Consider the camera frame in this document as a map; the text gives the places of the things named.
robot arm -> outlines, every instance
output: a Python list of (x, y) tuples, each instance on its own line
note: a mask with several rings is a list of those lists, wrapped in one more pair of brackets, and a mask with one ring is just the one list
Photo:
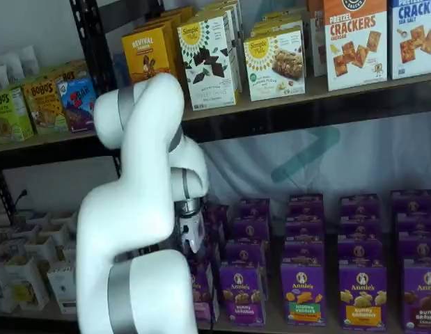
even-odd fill
[(79, 211), (77, 307), (84, 334), (197, 333), (183, 255), (162, 250), (113, 263), (118, 254), (170, 236), (173, 201), (207, 193), (203, 152), (180, 130), (183, 109), (181, 87), (169, 74), (96, 101), (97, 135), (108, 148), (121, 147), (122, 173), (93, 189)]

snack box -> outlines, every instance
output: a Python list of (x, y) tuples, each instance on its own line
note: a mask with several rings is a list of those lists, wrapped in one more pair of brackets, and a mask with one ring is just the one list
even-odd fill
[(223, 262), (220, 278), (229, 320), (239, 326), (264, 326), (266, 309), (258, 266)]
[(170, 24), (141, 27), (123, 36), (123, 47), (132, 83), (147, 80), (157, 73), (177, 77)]
[(228, 14), (211, 11), (178, 27), (192, 108), (202, 110), (237, 103), (239, 83), (235, 73)]
[(404, 259), (402, 327), (408, 334), (431, 334), (431, 259)]
[(431, 1), (389, 3), (392, 79), (431, 73)]
[(379, 216), (381, 202), (375, 193), (344, 196), (339, 200), (342, 216), (367, 215)]
[(211, 322), (212, 319), (213, 322), (217, 322), (220, 309), (217, 289), (214, 288), (214, 295), (212, 295), (214, 281), (211, 266), (208, 262), (199, 264), (190, 261), (189, 267), (192, 279), (195, 318), (197, 321)]
[(308, 0), (311, 29), (311, 53), (314, 76), (327, 73), (327, 50), (325, 49), (325, 23), (323, 0)]
[(63, 81), (58, 90), (70, 131), (94, 129), (93, 109), (97, 96), (91, 78)]
[(76, 314), (75, 266), (66, 262), (56, 263), (48, 271), (49, 284), (63, 314)]
[(325, 326), (327, 306), (322, 263), (317, 259), (300, 262), (285, 257), (282, 259), (280, 272), (288, 323)]
[(381, 260), (339, 260), (340, 322), (344, 329), (386, 331), (387, 277)]
[(289, 214), (307, 214), (324, 216), (324, 196), (321, 193), (291, 195), (288, 202)]
[(328, 89), (387, 80), (387, 4), (324, 0)]
[(251, 101), (305, 93), (305, 61), (299, 27), (244, 41)]
[(49, 302), (33, 257), (16, 255), (5, 264), (14, 299), (22, 310), (42, 310)]
[(0, 92), (0, 144), (24, 141), (34, 135), (20, 87)]

orange box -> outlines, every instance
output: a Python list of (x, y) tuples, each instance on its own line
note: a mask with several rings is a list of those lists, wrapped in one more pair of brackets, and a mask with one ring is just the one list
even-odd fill
[(323, 2), (329, 90), (386, 81), (386, 1)]
[(123, 37), (123, 47), (132, 83), (147, 80), (157, 73), (177, 77), (170, 25), (145, 26)]

pretzel crackers box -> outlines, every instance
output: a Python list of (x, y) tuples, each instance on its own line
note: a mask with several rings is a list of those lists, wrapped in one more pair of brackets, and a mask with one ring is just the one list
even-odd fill
[(281, 280), (285, 318), (292, 325), (325, 326), (324, 269), (317, 259), (283, 258)]
[(387, 80), (387, 5), (380, 0), (324, 0), (328, 88)]
[(391, 0), (391, 76), (431, 73), (431, 0)]

shelf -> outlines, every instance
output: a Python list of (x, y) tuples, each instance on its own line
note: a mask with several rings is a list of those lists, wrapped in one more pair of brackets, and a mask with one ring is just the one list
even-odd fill
[[(308, 77), (306, 93), (252, 102), (247, 88), (235, 106), (193, 111), (182, 127), (198, 143), (431, 111), (431, 74), (329, 92), (326, 77)], [(0, 145), (0, 169), (118, 155), (95, 132), (34, 136)]]

